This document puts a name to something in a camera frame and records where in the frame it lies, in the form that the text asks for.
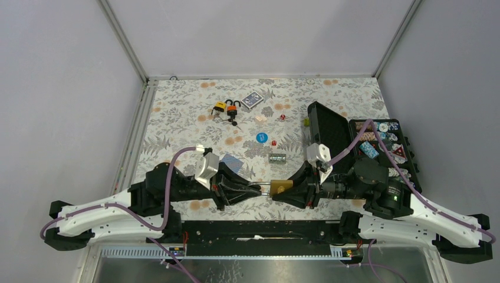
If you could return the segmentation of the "brass padlock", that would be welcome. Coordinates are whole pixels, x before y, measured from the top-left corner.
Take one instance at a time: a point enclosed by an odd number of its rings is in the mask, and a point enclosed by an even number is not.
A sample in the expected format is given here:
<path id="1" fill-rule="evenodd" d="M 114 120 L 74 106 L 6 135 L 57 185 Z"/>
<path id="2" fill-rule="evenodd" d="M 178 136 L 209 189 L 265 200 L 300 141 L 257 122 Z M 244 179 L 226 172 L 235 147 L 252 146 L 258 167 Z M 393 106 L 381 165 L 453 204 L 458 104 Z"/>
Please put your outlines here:
<path id="1" fill-rule="evenodd" d="M 249 186 L 259 186 L 262 196 L 274 196 L 293 187 L 292 180 L 270 180 L 269 182 L 250 182 Z"/>

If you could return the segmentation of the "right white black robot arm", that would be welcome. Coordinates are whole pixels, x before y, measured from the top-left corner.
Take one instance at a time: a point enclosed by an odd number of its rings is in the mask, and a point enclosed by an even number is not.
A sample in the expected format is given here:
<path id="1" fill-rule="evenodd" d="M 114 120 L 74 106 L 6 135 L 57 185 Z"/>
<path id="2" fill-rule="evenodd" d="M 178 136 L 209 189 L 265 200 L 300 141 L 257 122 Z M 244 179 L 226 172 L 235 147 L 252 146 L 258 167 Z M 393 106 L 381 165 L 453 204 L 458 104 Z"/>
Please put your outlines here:
<path id="1" fill-rule="evenodd" d="M 362 158 L 345 173 L 315 169 L 309 163 L 286 180 L 272 180 L 272 200 L 313 208 L 320 199 L 363 200 L 363 211 L 345 211 L 332 243 L 406 242 L 436 250 L 451 262 L 475 264 L 493 258 L 489 218 L 461 215 L 412 192 L 389 169 Z"/>

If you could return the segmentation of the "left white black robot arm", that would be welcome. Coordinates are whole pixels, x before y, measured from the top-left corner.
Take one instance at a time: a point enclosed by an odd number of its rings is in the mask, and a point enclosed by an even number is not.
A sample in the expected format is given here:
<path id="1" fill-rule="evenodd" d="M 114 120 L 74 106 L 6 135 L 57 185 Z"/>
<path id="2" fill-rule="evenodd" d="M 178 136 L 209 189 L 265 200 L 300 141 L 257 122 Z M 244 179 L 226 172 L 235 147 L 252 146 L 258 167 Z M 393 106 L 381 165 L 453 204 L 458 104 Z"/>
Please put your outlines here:
<path id="1" fill-rule="evenodd" d="M 170 163 L 161 163 L 146 173 L 144 181 L 113 196 L 83 205 L 53 201 L 52 221 L 43 227 L 41 238 L 58 251 L 75 251 L 101 241 L 177 242 L 187 232 L 174 202 L 210 199 L 218 210 L 224 210 L 261 195 L 258 185 L 224 163 L 209 174 L 205 184 Z"/>

